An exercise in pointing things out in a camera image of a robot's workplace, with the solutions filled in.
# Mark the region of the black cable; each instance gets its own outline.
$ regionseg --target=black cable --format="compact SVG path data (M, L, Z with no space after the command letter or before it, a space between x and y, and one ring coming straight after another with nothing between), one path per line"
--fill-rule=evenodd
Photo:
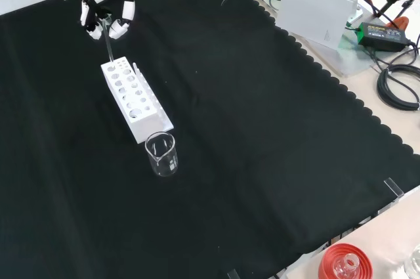
M379 78L377 81L378 95L385 103L387 103L389 106L393 108L397 108L399 110L407 110L407 111L420 110L420 98L417 95L417 93L405 83L402 83L401 81L398 81L397 79L391 76L391 74L394 72L404 72L407 74L414 74L417 77L420 77L420 68L416 66L412 66L412 64L417 60L417 55L419 54L419 40L420 40L420 35L417 38L416 44L413 42L410 43L410 45L413 47L412 49L398 55L393 60L391 60L389 64L379 59L378 57L376 57L375 53L372 52L371 50L369 49L367 50L369 52L370 57L375 61L376 65L381 70L381 73L379 74ZM414 57L413 57L413 60L409 64L394 64L398 59L412 52L414 52ZM382 68L379 62L387 64L387 67ZM394 82L397 82L401 86L405 87L415 97L417 102L407 102L405 100L399 99L391 91L388 85L388 81L387 81L388 79L391 79Z
M268 0L268 3L270 4L271 9L278 11L278 9L276 9L275 7L273 7L273 5L271 4L271 0Z

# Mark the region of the white test tube rack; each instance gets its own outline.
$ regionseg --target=white test tube rack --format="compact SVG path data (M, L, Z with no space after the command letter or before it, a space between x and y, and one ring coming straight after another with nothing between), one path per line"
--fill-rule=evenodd
M140 72L135 72L125 57L101 65L119 109L137 143L152 133L169 131L173 124Z

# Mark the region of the power adapter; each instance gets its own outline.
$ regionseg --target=power adapter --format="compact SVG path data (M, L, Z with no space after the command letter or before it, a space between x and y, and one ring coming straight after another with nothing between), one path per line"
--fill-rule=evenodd
M377 51L402 51L410 44L404 31L378 24L361 23L356 35L359 45Z

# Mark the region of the black tablecloth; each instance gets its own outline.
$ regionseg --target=black tablecloth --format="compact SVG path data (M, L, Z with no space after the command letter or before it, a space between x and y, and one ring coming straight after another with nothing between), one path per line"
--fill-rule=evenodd
M253 0L136 0L112 42L175 126L179 170L157 178L79 8L0 17L2 278L268 278L389 203L383 179L420 183L412 149Z

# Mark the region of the red lid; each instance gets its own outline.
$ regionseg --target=red lid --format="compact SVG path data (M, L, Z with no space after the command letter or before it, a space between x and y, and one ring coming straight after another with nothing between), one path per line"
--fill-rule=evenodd
M366 254L356 246L350 244L335 244L325 252L318 269L319 279L337 279L334 274L333 264L347 254L355 254L359 258L360 273L358 279L372 279L372 264Z

